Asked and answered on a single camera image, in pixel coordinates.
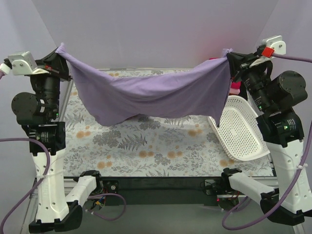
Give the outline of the purple t shirt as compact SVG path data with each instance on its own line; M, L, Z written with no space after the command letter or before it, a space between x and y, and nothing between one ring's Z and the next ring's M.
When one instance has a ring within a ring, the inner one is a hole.
M69 63L84 107L103 126L113 126L136 115L202 115L219 123L230 91L230 68L225 56L207 60L186 72L114 78L74 58L64 45L56 52Z

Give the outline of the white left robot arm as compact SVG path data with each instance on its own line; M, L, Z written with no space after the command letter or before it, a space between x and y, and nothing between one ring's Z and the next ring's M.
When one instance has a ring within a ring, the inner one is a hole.
M82 222L82 207L104 184L98 171L83 172L69 194L64 191L65 123L59 121L60 83L70 81L66 60L56 51L42 59L30 52L8 56L14 75L28 76L32 93L17 94L11 103L17 123L29 138L37 173L38 208L29 232L66 232Z

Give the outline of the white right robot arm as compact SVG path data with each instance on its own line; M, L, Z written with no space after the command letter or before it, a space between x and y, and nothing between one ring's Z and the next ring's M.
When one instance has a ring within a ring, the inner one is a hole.
M312 191L305 161L312 138L304 135L293 107L307 99L305 79L285 71L271 79L273 63L263 52L227 54L233 81L241 81L261 115L256 121L271 153L278 187L264 185L240 169L225 169L220 187L239 191L260 205L264 217L274 223L295 226L312 215Z

